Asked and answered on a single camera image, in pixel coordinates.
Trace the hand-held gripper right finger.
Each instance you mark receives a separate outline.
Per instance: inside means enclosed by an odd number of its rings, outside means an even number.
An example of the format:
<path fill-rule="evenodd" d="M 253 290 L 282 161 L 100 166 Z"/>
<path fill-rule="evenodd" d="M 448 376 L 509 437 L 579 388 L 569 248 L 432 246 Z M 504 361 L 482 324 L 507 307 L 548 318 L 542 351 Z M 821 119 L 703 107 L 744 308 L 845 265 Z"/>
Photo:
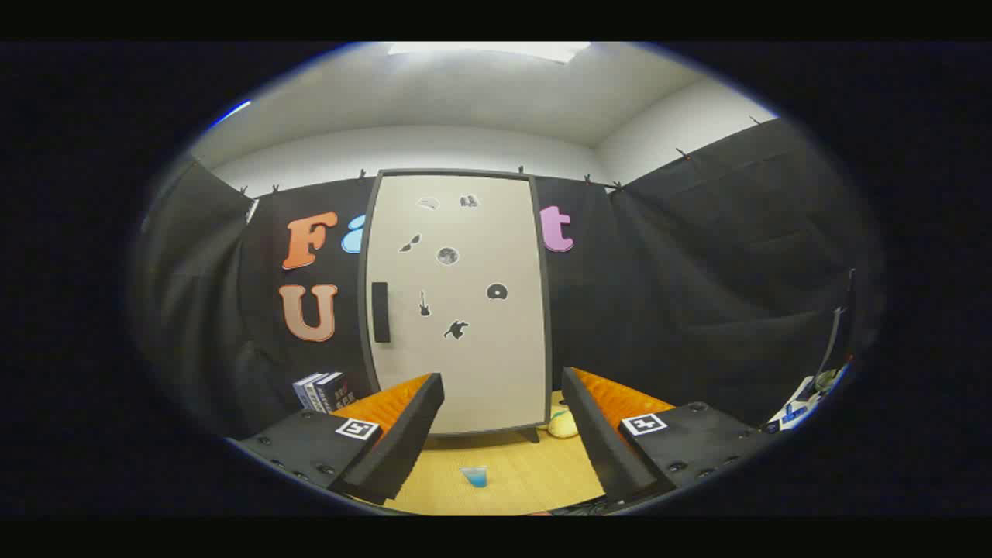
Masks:
<path fill-rule="evenodd" d="M 617 504 L 704 483 L 776 439 L 775 430 L 708 403 L 674 406 L 576 367 L 563 368 L 561 387 L 604 494 Z"/>

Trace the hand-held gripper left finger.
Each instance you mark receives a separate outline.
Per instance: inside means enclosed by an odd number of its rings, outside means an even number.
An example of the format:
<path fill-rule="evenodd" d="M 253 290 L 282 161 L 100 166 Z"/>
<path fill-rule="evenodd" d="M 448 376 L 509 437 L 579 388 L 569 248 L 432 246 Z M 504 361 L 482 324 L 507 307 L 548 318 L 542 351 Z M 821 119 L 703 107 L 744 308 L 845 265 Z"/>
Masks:
<path fill-rule="evenodd" d="M 232 444 L 295 483 L 372 505 L 394 499 L 444 402 L 442 374 L 424 374 L 322 413 L 301 409 Z"/>

